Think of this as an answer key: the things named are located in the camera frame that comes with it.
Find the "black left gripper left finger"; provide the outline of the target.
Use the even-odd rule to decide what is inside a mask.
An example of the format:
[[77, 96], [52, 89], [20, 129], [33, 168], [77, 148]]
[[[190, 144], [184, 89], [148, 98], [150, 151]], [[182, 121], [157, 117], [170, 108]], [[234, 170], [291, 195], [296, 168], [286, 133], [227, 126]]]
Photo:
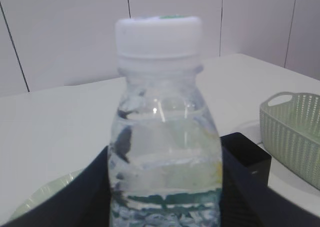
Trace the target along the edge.
[[108, 147], [70, 184], [5, 227], [108, 227], [111, 190]]

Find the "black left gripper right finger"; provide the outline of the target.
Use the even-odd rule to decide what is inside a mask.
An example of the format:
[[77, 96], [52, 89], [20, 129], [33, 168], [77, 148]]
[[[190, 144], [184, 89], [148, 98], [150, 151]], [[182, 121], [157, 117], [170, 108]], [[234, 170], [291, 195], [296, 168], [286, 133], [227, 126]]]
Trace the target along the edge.
[[235, 185], [265, 227], [318, 227], [320, 218], [290, 202], [262, 182], [225, 148], [222, 159]]

